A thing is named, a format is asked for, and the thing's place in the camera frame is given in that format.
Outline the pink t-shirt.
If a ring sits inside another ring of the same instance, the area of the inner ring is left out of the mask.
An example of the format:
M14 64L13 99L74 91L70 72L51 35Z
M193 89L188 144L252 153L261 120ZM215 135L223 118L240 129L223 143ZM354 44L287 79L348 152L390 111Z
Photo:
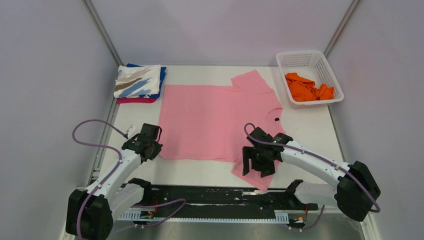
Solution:
M242 149L250 143L246 123L270 135L283 132L283 107L274 90L256 71L235 76L230 86L167 84L158 125L160 156L165 160L215 160L233 163L232 173L266 191L272 176L243 174Z

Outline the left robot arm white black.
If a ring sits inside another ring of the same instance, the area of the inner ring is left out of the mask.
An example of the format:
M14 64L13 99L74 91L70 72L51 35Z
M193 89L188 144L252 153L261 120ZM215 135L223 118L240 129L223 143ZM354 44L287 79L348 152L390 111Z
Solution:
M105 240L114 222L129 208L153 201L152 184L129 175L148 160L154 160L162 150L159 143L162 128L144 123L141 131L130 136L130 130L120 131L126 138L117 153L115 163L84 190L74 190L67 204L65 231L80 240Z

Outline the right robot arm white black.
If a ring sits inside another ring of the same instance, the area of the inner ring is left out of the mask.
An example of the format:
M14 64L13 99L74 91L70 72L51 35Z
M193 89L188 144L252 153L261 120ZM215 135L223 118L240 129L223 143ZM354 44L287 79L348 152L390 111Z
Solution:
M272 136L256 126L245 134L251 146L242 149L243 176L251 171L259 173L262 178L271 176L279 162L301 168L324 181L293 181L285 195L290 208L298 209L303 204L337 207L357 222L362 222L369 213L381 211L377 203L381 190L363 162L349 164L328 159L307 149L289 135L277 133Z

